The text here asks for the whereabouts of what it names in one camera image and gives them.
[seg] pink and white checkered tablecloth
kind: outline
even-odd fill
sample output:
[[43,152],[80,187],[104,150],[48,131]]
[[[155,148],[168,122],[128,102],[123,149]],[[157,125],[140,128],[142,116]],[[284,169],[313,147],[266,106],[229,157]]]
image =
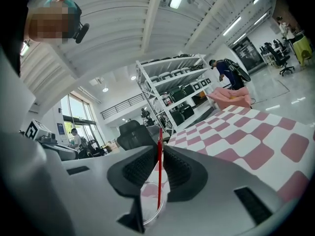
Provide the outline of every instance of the pink and white checkered tablecloth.
[[[238,164],[277,191],[288,202],[304,192],[315,171],[314,129],[296,121],[230,106],[182,132],[169,146],[187,148]],[[158,167],[149,180],[157,182]],[[169,192],[166,171],[163,192]],[[151,187],[143,196],[157,194]]]

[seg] person in white shirt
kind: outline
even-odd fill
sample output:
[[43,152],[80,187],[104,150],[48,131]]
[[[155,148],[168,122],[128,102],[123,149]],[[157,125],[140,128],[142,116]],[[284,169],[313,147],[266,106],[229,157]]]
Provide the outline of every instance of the person in white shirt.
[[277,21],[279,23],[279,28],[280,28],[281,33],[293,45],[293,43],[295,42],[295,37],[290,29],[289,24],[285,23],[282,17],[277,17]]
[[69,144],[68,147],[78,150],[81,145],[81,137],[78,135],[78,131],[76,128],[71,130],[71,134],[73,135],[74,144]]

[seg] pink armchair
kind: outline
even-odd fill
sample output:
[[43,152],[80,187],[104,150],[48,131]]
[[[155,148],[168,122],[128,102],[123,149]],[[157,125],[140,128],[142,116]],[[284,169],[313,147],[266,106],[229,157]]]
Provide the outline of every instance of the pink armchair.
[[230,105],[250,108],[251,97],[246,87],[239,90],[229,90],[225,88],[216,88],[212,93],[207,95],[213,99],[221,110],[227,108]]

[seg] black metal railing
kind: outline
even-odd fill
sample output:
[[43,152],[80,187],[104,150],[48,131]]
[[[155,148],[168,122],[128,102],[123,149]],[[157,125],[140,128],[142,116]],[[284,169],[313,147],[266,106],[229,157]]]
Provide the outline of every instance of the black metal railing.
[[131,107],[132,105],[135,105],[141,101],[145,100],[143,94],[138,94],[128,100],[125,100],[117,105],[115,105],[114,107],[111,107],[109,109],[104,110],[103,112],[101,112],[102,116],[104,119],[117,114],[118,112]]

